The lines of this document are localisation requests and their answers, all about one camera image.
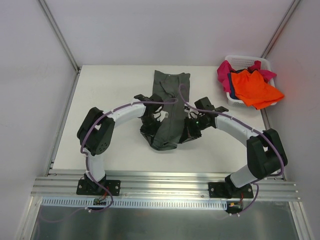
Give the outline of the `dark grey t-shirt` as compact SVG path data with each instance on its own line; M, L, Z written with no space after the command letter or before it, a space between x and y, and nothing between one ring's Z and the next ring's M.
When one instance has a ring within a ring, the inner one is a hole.
M151 147L157 151L168 151L176 149L183 134L185 118L184 101L190 96L189 73L167 74L154 71L152 92L167 102L169 99L177 99L175 104L166 104L163 111L168 113L158 128Z

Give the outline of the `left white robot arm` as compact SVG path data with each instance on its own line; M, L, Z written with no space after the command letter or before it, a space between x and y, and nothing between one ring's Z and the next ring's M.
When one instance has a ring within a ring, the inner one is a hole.
M97 107L89 110L76 136L80 152L85 155L84 179L93 194L100 194L105 188L106 173L100 155L110 146L115 127L136 118L152 118L162 106L163 100L157 94L151 97L139 94L131 102L109 111Z

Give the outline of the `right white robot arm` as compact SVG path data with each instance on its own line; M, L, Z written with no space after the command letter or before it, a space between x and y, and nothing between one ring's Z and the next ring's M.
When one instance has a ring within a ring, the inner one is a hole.
M253 198L252 184L281 175L288 159L278 132L272 128L256 130L228 114L228 109L214 107L207 97L195 102L188 111L179 142L185 143L202 136L202 131L214 128L223 131L246 148L246 165L229 174L222 182L208 183L210 198Z

